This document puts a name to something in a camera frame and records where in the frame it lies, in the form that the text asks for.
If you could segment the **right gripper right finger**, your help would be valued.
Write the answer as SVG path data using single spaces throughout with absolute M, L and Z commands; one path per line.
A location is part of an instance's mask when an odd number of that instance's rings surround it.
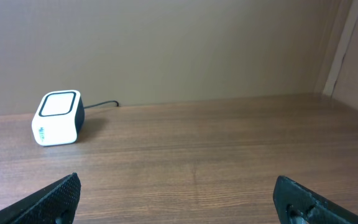
M 277 177 L 273 202 L 280 223 L 358 223 L 358 215 L 355 213 L 284 175 Z

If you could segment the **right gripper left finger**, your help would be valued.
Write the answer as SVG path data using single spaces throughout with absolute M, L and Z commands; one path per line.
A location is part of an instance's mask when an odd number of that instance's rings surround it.
M 74 172 L 0 210 L 0 224 L 71 224 L 80 192 L 81 182 Z

